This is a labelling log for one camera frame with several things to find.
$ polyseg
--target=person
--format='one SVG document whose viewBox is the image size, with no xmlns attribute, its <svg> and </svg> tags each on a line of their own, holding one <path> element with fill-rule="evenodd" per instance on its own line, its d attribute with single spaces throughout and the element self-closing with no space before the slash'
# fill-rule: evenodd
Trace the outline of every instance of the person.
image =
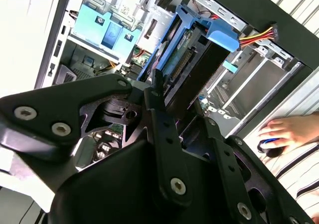
<svg viewBox="0 0 319 224">
<path fill-rule="evenodd" d="M 263 149 L 284 147 L 281 155 L 261 157 L 263 163 L 305 212 L 319 224 L 319 112 L 308 116 L 274 119 L 258 139 L 277 140 Z"/>
</svg>

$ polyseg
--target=red and yellow wire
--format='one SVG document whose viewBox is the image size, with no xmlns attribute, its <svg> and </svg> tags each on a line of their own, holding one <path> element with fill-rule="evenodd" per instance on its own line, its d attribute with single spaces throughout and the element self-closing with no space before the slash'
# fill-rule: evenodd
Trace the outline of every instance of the red and yellow wire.
<svg viewBox="0 0 319 224">
<path fill-rule="evenodd" d="M 255 43 L 256 41 L 265 40 L 265 39 L 275 39 L 272 26 L 260 34 L 239 38 L 240 47 L 244 48 L 252 43 Z"/>
</svg>

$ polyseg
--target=black metal bracket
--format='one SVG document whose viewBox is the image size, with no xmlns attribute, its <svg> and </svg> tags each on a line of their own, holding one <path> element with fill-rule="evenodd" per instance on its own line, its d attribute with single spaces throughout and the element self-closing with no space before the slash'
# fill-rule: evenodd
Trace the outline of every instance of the black metal bracket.
<svg viewBox="0 0 319 224">
<path fill-rule="evenodd" d="M 111 99 L 125 99 L 131 91 L 127 80 L 112 74 L 4 97 L 0 99 L 0 143 L 43 160 L 66 160 L 81 137 L 110 125 L 92 125 L 97 107 Z M 19 111 L 21 107 L 32 108 L 35 117 L 19 117 L 18 112 L 26 112 Z M 57 123 L 66 124 L 69 134 L 56 135 L 52 129 Z"/>
<path fill-rule="evenodd" d="M 230 136 L 225 143 L 232 147 L 238 162 L 242 164 L 242 173 L 249 172 L 245 186 L 251 200 L 264 199 L 264 207 L 257 209 L 261 215 L 265 214 L 265 219 L 269 223 L 291 224 L 291 217 L 298 223 L 313 223 L 241 138 Z"/>
<path fill-rule="evenodd" d="M 162 73 L 154 70 L 152 87 L 144 90 L 142 118 L 131 135 L 132 127 L 125 127 L 123 140 L 126 146 L 144 137 L 154 146 L 158 179 L 154 200 L 162 210 L 168 211 L 188 207 L 192 190 L 174 118 L 165 112 L 161 84 Z"/>
<path fill-rule="evenodd" d="M 234 152 L 223 142 L 216 122 L 208 117 L 198 117 L 196 125 L 199 125 L 200 132 L 187 150 L 204 156 L 217 165 L 230 220 L 240 223 L 262 223 L 246 192 Z"/>
</svg>

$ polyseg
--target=white wall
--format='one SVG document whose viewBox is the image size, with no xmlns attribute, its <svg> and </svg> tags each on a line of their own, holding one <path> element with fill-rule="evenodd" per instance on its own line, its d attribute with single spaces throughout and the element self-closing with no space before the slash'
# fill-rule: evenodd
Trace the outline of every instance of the white wall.
<svg viewBox="0 0 319 224">
<path fill-rule="evenodd" d="M 0 0 L 0 97 L 35 85 L 58 0 Z"/>
<path fill-rule="evenodd" d="M 0 190 L 0 224 L 18 224 L 32 201 L 29 196 L 2 188 Z M 21 224 L 34 224 L 39 212 L 40 207 L 33 203 Z"/>
</svg>

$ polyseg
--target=hand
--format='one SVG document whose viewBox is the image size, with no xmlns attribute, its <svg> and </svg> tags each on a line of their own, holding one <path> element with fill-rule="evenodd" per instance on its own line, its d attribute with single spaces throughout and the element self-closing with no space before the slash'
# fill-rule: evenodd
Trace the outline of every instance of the hand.
<svg viewBox="0 0 319 224">
<path fill-rule="evenodd" d="M 319 136 L 319 114 L 274 119 L 259 131 L 259 139 L 279 138 L 262 144 L 264 149 L 286 147 L 288 153 Z"/>
</svg>

